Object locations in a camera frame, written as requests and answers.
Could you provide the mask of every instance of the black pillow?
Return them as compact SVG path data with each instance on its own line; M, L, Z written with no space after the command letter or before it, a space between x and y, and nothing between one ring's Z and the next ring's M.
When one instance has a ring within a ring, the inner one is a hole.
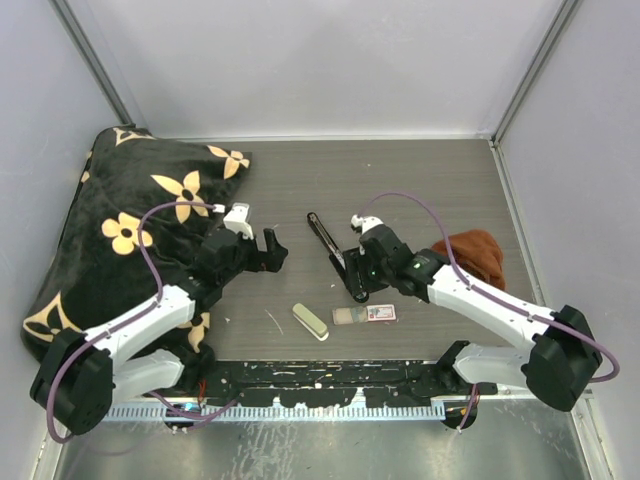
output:
M154 295L156 285L135 232L140 218L158 204L181 199L227 205L250 160L247 153L164 140L140 128L101 132L89 152L56 256L22 323L29 352L42 361L60 330L101 325ZM164 283L191 263L217 220L205 208L178 206L145 223L143 241ZM176 353L192 370L192 380L213 356L201 343L209 313L196 313L146 350L162 347Z

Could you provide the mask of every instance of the brown towel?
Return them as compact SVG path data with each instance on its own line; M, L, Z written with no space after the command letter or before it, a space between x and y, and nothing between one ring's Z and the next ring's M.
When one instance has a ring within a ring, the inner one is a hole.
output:
M458 265L476 278L487 282L500 290L506 288L502 273L504 258L498 242L489 232L469 230L449 237L453 255ZM440 240L431 250L447 256L444 240Z

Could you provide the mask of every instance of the flower pattern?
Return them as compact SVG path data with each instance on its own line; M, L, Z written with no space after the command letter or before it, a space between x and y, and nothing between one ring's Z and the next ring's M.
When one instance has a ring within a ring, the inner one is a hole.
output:
M190 322L183 323L182 325L178 325L178 328L190 328L189 332L189 344L193 348L193 351L196 353L200 353L200 343L204 340L204 336L209 330L211 326L211 314L209 312L205 312L200 314L199 317L194 318Z
M182 183L174 180L173 178L165 177L163 175L151 175L158 185L164 188L167 192L176 196L177 202L200 202L204 203L197 193L200 190L200 172L194 170L187 173ZM209 212L205 207L192 206L192 205L176 205L176 217L180 223L184 223L191 215L191 210L201 217L208 217Z
M116 132L116 147L121 143L127 142L129 140L134 139L146 139L146 140L155 140L151 135L140 134L136 132L132 132L129 130L121 130L119 128L114 128L114 132Z
M225 180L227 178L233 177L237 173L238 169L240 168L240 165L242 165L245 168L249 168L250 161L248 158L244 158L244 155L242 154L242 152L231 151L230 153L228 153L227 151L218 147L214 147L211 145L208 145L208 147L209 147L209 151L213 153L216 157L227 159L226 162L224 163L224 179Z
M60 292L38 313L25 318L22 328L34 337L49 343L65 328L71 328L76 332L81 331L64 313Z
M138 243L138 227L140 220L129 214L120 212L118 220L107 218L102 223L102 233L107 238L112 238L111 247L118 255L129 255ZM153 238L148 232L142 231L142 242L145 247L153 244Z

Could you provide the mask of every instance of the gray table surface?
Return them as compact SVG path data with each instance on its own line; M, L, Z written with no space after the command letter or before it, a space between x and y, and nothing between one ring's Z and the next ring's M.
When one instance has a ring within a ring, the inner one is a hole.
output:
M260 233L275 227L289 257L278 274L244 273L225 289L212 310L207 342L229 360L437 359L454 341L504 342L458 314L402 297L390 289L369 304L393 303L400 321L391 325L335 326L331 310L356 306L306 223L316 212L336 242L357 244L351 216L374 195L403 190L419 195L440 214L450 233L491 232L504 250L510 293L530 300L531 287L494 160L485 141L316 141L216 144L253 152L236 201L252 206ZM441 238L419 206L384 198L371 214L418 250ZM329 324L319 342L292 316L301 302ZM276 319L280 329L271 319Z

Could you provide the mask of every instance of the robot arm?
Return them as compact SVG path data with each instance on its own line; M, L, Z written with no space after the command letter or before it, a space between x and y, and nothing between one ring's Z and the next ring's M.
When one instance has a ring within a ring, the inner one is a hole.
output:
M445 356L455 357L453 369L464 381L527 387L557 410L573 408L602 363L602 356L577 338L532 317L563 323L593 338L582 313L569 306L555 312L525 302L463 272L471 282L467 285L447 257L429 249L413 253L376 217L354 216L351 225L360 233L357 274L368 292L394 287L403 295L454 310L513 346L456 342ZM474 286L489 295L479 294ZM514 313L504 304L518 306L530 315Z
M277 272L288 255L272 229L264 231L267 251L258 250L249 213L249 205L234 204L224 226L207 233L193 264L176 284L164 286L162 299L146 315L117 331L114 328L148 310L157 300L155 295L103 325L82 333L65 329L56 335L31 386L31 398L46 408L52 382L66 359L105 332L109 335L78 358L55 392L54 416L72 434L93 429L113 404L176 385L184 370L176 355L159 349L132 357L197 312L208 311L241 272Z

